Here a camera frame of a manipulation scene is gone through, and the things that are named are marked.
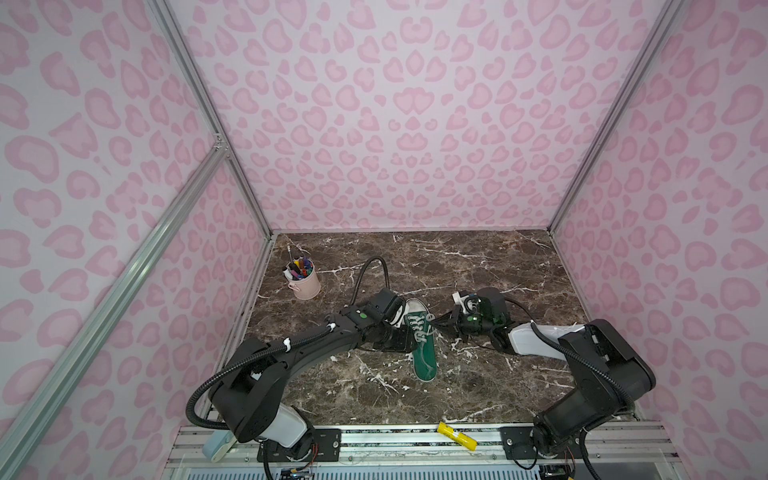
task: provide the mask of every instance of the white vent grille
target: white vent grille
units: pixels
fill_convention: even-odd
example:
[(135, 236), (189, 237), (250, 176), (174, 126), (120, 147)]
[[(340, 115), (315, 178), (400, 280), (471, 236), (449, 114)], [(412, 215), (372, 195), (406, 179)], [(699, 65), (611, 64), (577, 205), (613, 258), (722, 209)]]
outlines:
[[(273, 468), (280, 477), (280, 469)], [(188, 480), (266, 480), (261, 468), (193, 468)], [(523, 470), (515, 466), (400, 466), (400, 467), (323, 467), (313, 480), (541, 480), (538, 466)]]

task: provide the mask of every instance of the marble tabletop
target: marble tabletop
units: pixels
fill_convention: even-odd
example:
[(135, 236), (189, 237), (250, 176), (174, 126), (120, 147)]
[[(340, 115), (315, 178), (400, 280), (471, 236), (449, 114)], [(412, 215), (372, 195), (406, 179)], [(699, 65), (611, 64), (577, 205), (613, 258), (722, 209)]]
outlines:
[[(282, 269), (288, 246), (316, 263), (322, 289), (297, 300)], [(456, 290), (495, 286), (530, 306), (541, 323), (572, 325), (586, 316), (542, 230), (292, 233), (277, 238), (247, 337), (282, 339), (319, 324), (352, 294), (360, 265), (384, 257), (391, 287), (419, 298), (439, 316), (452, 307)], [(372, 264), (359, 298), (383, 287)], [(513, 319), (524, 313), (510, 310)], [(486, 339), (464, 343), (436, 334), (438, 374), (424, 383), (401, 353), (354, 350), (336, 355), (292, 379), (283, 399), (316, 425), (349, 423), (529, 422), (573, 386), (565, 362), (537, 356), (506, 356)]]

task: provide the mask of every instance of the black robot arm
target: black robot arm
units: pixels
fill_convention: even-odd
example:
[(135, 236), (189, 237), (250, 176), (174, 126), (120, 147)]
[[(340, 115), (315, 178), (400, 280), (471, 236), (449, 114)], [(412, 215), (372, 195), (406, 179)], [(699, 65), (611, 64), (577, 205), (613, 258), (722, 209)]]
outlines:
[[(281, 404), (286, 384), (331, 355), (366, 343), (383, 352), (412, 352), (416, 348), (413, 331), (392, 326), (403, 305), (400, 296), (382, 289), (363, 305), (329, 314), (325, 325), (299, 336), (276, 343), (245, 340), (224, 369), (190, 397), (187, 418), (198, 426), (229, 429), (241, 443), (272, 439), (290, 457), (303, 457), (310, 449), (313, 428), (295, 409)], [(206, 391), (223, 422), (211, 422), (195, 413), (195, 405)]]

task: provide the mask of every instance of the green sneaker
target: green sneaker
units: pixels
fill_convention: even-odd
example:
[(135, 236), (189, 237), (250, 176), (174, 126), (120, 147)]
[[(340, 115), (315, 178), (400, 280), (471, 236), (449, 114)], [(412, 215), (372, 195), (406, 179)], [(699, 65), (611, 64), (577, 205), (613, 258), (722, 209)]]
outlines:
[(437, 375), (437, 359), (434, 329), (429, 321), (435, 316), (429, 313), (421, 300), (411, 298), (406, 302), (402, 317), (406, 325), (413, 329), (413, 336), (419, 344), (413, 351), (413, 369), (416, 376), (423, 382), (431, 382)]

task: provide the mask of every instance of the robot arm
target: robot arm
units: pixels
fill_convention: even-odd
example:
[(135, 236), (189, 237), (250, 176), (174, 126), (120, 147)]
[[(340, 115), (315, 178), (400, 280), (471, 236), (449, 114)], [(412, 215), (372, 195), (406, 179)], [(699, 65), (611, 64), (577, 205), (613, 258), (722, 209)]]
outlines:
[[(313, 427), (295, 409), (281, 403), (286, 384), (331, 355), (364, 343), (381, 351), (412, 352), (416, 348), (413, 331), (391, 325), (403, 304), (401, 297), (383, 289), (368, 303), (326, 316), (326, 325), (309, 329), (301, 337), (275, 344), (245, 340), (222, 372), (230, 371), (206, 382), (210, 384), (208, 397), (224, 423), (208, 422), (194, 413), (197, 400), (207, 390), (205, 384), (187, 404), (188, 419), (199, 426), (229, 429), (240, 443), (273, 440), (289, 457), (302, 458), (312, 444)], [(315, 340), (303, 344), (307, 338)]]
[[(453, 310), (432, 322), (444, 333), (465, 339), (486, 335), (500, 353), (568, 361), (575, 387), (534, 417), (531, 441), (544, 456), (558, 453), (582, 430), (632, 409), (635, 400), (656, 386), (648, 364), (606, 320), (538, 326), (528, 309), (492, 287), (475, 294), (457, 292), (453, 298)], [(531, 321), (515, 322), (507, 303), (519, 306)]]
[[(630, 408), (656, 385), (648, 365), (605, 320), (572, 327), (515, 322), (505, 301), (516, 302), (505, 300), (495, 288), (458, 294), (455, 299), (453, 311), (435, 319), (434, 327), (465, 338), (485, 334), (502, 353), (568, 361), (576, 386), (534, 419), (531, 443), (542, 455), (564, 449), (580, 432)], [(280, 402), (286, 384), (331, 355), (364, 343), (381, 351), (413, 351), (413, 332), (392, 326), (403, 304), (401, 297), (383, 289), (368, 303), (326, 316), (327, 325), (310, 329), (300, 338), (276, 344), (246, 340), (224, 370), (192, 395), (188, 419), (198, 426), (229, 429), (238, 442), (273, 440), (290, 458), (302, 458), (311, 448), (314, 431), (300, 413)], [(207, 390), (224, 422), (195, 415), (194, 406)]]

